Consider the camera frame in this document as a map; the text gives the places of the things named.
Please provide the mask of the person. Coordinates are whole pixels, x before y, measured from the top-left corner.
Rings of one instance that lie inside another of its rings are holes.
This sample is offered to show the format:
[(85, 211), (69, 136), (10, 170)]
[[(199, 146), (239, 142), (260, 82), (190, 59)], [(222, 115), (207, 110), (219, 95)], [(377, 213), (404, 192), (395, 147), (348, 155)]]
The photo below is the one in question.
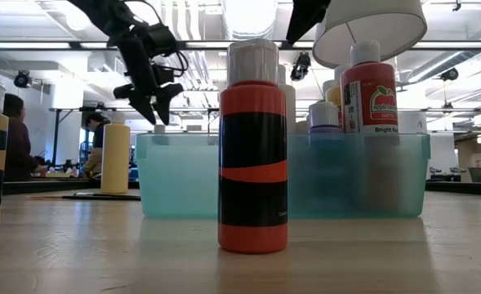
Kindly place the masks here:
[(24, 101), (16, 95), (5, 94), (2, 114), (9, 118), (4, 180), (28, 180), (46, 167), (30, 154), (29, 132), (24, 124)]
[(83, 179), (89, 179), (101, 173), (104, 130), (105, 125), (109, 123), (110, 120), (100, 112), (90, 114), (86, 118), (86, 126), (89, 131), (94, 133), (94, 136), (91, 153), (82, 167), (81, 177)]

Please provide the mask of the white-shaded table lamp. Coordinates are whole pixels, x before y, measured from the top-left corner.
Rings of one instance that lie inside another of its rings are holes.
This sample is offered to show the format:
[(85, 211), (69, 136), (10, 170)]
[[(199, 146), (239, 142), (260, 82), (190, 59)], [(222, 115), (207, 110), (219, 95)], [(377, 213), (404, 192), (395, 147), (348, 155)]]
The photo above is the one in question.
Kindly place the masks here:
[(332, 0), (316, 26), (312, 56), (334, 69), (350, 62), (354, 44), (374, 40), (384, 61), (413, 47), (426, 32), (421, 0)]

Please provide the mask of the teal translucent plastic bin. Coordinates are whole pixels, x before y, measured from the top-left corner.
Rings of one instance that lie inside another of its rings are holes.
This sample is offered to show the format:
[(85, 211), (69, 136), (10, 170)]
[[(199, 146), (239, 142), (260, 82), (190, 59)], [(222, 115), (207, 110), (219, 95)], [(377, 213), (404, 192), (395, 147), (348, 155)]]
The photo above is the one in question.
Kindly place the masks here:
[[(426, 134), (288, 136), (292, 219), (417, 217), (430, 159)], [(141, 134), (136, 161), (143, 213), (153, 218), (215, 218), (219, 139)]]

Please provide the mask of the small purple paint bottle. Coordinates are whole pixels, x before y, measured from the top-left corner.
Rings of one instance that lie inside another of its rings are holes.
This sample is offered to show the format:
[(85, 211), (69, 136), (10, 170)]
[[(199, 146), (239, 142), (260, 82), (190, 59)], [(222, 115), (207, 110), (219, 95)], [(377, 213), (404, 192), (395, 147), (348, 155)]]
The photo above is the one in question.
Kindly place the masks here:
[(309, 107), (309, 133), (342, 133), (339, 109), (330, 101), (319, 101)]

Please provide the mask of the large red paint bottle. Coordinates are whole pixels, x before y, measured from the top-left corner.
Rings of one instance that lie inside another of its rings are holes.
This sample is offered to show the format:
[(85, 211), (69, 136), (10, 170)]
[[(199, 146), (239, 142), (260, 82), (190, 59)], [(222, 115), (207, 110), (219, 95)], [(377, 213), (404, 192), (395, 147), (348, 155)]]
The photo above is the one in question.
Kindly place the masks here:
[(341, 74), (340, 85), (345, 132), (399, 131), (394, 67), (381, 61), (379, 42), (362, 41), (350, 48), (350, 67)]

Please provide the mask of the large yellow paint bottle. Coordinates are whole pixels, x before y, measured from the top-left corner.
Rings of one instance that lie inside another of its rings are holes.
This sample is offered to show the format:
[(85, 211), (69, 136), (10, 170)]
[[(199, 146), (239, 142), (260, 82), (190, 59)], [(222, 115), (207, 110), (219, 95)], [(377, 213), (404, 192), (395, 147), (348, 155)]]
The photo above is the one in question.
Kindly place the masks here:
[(103, 194), (125, 194), (128, 191), (131, 128), (124, 113), (114, 111), (104, 127), (100, 190)]
[(341, 75), (349, 68), (350, 65), (348, 64), (338, 65), (334, 68), (334, 83), (325, 91), (326, 100), (334, 103), (338, 108), (338, 118), (341, 128), (344, 128)]

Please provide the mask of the small red paint bottle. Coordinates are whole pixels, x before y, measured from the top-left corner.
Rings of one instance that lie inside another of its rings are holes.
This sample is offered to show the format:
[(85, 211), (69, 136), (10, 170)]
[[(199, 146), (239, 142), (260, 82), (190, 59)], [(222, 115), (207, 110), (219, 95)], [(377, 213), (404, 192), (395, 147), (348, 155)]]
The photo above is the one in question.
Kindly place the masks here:
[(227, 50), (220, 94), (218, 242), (261, 254), (287, 246), (287, 106), (278, 46), (255, 38)]

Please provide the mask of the black overhead crossbar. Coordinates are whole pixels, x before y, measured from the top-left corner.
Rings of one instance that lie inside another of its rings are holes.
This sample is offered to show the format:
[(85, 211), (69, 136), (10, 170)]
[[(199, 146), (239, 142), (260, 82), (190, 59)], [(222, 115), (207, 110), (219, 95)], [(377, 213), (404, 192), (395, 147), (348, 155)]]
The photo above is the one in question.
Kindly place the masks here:
[[(182, 51), (225, 51), (234, 41), (178, 41)], [(106, 42), (0, 41), (0, 51), (116, 51)], [(420, 41), (409, 51), (481, 51), (481, 41)]]

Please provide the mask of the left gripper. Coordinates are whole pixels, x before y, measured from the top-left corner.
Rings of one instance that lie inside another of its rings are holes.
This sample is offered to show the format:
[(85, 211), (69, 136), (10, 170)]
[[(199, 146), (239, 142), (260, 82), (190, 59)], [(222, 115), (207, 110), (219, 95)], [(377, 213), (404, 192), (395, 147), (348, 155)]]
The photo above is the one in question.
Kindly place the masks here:
[[(128, 98), (129, 105), (152, 125), (156, 124), (155, 109), (163, 124), (168, 125), (171, 100), (183, 92), (183, 87), (178, 83), (164, 86), (140, 38), (122, 37), (116, 42), (116, 47), (131, 83), (114, 88), (114, 96), (117, 99)], [(152, 96), (156, 97), (154, 108), (147, 100)]]

